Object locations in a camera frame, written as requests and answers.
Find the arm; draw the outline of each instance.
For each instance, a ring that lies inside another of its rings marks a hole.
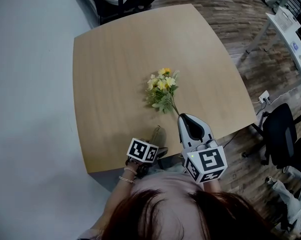
[[[203,183],[204,191],[208,193],[217,193],[221,192],[221,185],[218,179],[213,179],[208,182]]]
[[[133,162],[130,162],[127,167],[133,169],[134,171],[138,169],[137,164]],[[125,170],[122,174],[122,177],[127,180],[133,181],[135,175],[130,170]],[[108,224],[117,205],[131,194],[132,187],[132,183],[126,182],[121,179],[119,180],[106,202],[103,214],[91,227],[92,229],[101,230]]]

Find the flower bouquet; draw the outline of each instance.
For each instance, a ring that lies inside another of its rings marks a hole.
[[[175,91],[178,88],[176,85],[178,74],[179,71],[177,70],[171,76],[170,68],[162,68],[158,71],[158,76],[152,74],[147,82],[147,102],[165,114],[173,111],[173,109],[178,115],[180,114],[174,101]]]

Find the wooden floor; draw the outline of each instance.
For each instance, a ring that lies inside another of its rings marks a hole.
[[[257,102],[258,96],[265,90],[268,90],[273,100],[301,81],[301,76],[282,41],[268,52],[262,49],[275,35],[275,30],[269,29],[258,48],[250,54],[245,52],[266,22],[265,13],[271,12],[261,0],[156,0],[152,7],[180,4],[193,4],[215,31],[236,64],[252,102]],[[265,111],[271,112],[285,102],[289,104],[296,118],[301,113],[301,86],[282,96],[273,105],[268,105]],[[254,108],[258,110],[260,104],[254,104]],[[297,135],[301,137],[301,123],[297,126]],[[233,134],[218,140],[219,144],[227,143],[232,136]],[[225,148],[228,169],[220,182],[225,191],[243,195],[264,218],[270,218],[273,210],[266,203],[274,195],[264,183],[265,178],[273,176],[285,182],[287,177],[272,163],[268,166],[261,165],[264,149],[260,155],[242,158],[242,152],[257,142],[258,136],[250,127],[237,134]],[[298,183],[293,181],[290,186],[296,189]]]

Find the bracelet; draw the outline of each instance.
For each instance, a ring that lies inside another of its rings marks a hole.
[[[137,175],[137,172],[135,170],[133,170],[132,168],[129,168],[129,167],[125,167],[124,168],[124,171],[130,171],[132,172],[134,175]]]
[[[119,176],[119,178],[120,178],[121,180],[123,180],[124,182],[128,182],[128,183],[131,183],[131,184],[135,183],[134,181],[129,180],[129,179],[127,179],[127,178],[123,178],[123,177],[121,177],[121,176]]]
[[[130,160],[127,165],[129,165],[129,163],[134,163],[135,165],[138,166],[138,168],[140,167],[140,165],[137,162],[135,162],[134,160]]]

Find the white desk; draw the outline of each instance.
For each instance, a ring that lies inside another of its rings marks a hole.
[[[300,38],[298,37],[296,32],[285,33],[282,30],[282,28],[277,24],[277,22],[274,20],[275,15],[268,14],[268,13],[266,13],[266,15],[267,15],[267,22],[262,27],[262,29],[259,31],[258,35],[255,37],[253,42],[246,49],[246,52],[250,53],[258,45],[262,36],[265,34],[267,29],[270,27],[270,25],[272,25],[276,30],[276,36],[269,42],[269,44],[264,48],[264,50],[267,52],[277,42],[277,40],[279,38],[281,38],[284,41],[284,43],[286,44],[286,46],[290,52],[290,55],[297,66],[298,71],[301,73],[301,59],[300,59],[301,40],[300,40]],[[296,52],[294,52],[290,46],[290,44],[292,42],[295,42],[298,46],[298,50]]]

